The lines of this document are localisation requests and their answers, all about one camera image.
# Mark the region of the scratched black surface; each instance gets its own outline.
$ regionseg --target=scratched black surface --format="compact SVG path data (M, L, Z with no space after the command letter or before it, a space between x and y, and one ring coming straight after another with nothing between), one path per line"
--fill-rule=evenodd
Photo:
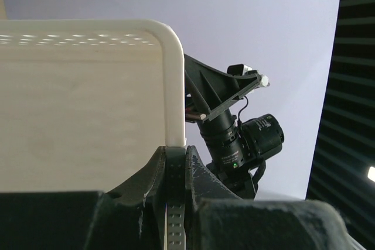
M165 150L108 194L0 194L0 249L163 249ZM337 212L317 201L242 200L187 148L187 249L347 250Z

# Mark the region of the light gray wall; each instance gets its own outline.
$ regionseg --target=light gray wall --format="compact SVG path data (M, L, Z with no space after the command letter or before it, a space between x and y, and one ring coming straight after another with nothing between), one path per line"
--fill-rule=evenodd
M304 198L325 94L339 0L5 0L9 19L151 18L170 25L185 53L226 71L244 63L270 78L250 94L243 120L272 113L283 151L261 191ZM236 114L243 105L231 108ZM210 156L197 126L189 144Z

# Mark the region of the black cable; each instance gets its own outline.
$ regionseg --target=black cable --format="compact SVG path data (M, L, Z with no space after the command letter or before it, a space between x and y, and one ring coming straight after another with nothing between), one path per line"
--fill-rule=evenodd
M260 178L264 175L265 172L265 160L262 159L262 162L260 163L257 171L255 171L254 176L253 176L253 182L254 184L258 184Z
M247 106L248 106L248 98L246 96L244 98L246 99L246 105L242 109L240 109L240 111L238 112L238 128L239 128L239 130L241 130L241 125L242 125L241 118L240 118L241 112L244 109L246 109Z

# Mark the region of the black bracket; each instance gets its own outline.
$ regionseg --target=black bracket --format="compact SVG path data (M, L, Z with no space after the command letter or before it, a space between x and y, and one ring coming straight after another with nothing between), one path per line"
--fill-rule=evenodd
M213 120L261 82L257 70L234 76L185 55L185 120Z

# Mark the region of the metal strap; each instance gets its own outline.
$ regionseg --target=metal strap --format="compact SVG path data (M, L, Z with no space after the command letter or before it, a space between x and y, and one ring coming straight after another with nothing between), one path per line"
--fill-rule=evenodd
M186 148L169 148L166 151L166 215L168 250L185 250L183 227L185 216L185 162Z

